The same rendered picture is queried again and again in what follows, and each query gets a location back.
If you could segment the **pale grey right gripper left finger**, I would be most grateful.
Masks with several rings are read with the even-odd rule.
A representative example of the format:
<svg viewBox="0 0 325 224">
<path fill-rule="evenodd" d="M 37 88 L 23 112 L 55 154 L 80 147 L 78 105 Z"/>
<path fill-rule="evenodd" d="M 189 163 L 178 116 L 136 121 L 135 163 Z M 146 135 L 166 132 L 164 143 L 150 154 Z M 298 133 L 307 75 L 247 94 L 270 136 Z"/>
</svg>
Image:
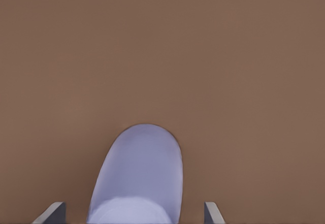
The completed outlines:
<svg viewBox="0 0 325 224">
<path fill-rule="evenodd" d="M 31 224 L 67 224 L 66 209 L 65 202 L 54 202 Z"/>
</svg>

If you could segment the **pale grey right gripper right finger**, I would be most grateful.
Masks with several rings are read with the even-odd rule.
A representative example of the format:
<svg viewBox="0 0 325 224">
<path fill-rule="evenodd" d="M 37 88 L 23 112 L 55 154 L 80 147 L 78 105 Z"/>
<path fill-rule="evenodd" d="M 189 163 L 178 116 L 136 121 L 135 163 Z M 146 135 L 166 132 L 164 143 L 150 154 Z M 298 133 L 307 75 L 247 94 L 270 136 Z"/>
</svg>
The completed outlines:
<svg viewBox="0 0 325 224">
<path fill-rule="evenodd" d="M 204 224 L 225 224 L 225 220 L 214 202 L 204 202 Z"/>
</svg>

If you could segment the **light purple slipper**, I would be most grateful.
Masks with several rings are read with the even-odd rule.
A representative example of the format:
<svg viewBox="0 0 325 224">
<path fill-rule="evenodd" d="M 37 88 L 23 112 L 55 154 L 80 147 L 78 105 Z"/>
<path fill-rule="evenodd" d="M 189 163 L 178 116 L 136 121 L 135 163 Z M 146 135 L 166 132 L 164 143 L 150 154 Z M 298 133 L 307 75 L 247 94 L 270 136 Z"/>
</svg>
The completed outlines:
<svg viewBox="0 0 325 224">
<path fill-rule="evenodd" d="M 86 222 L 177 224 L 182 190 L 182 155 L 175 137 L 160 126 L 137 124 L 108 151 Z"/>
</svg>

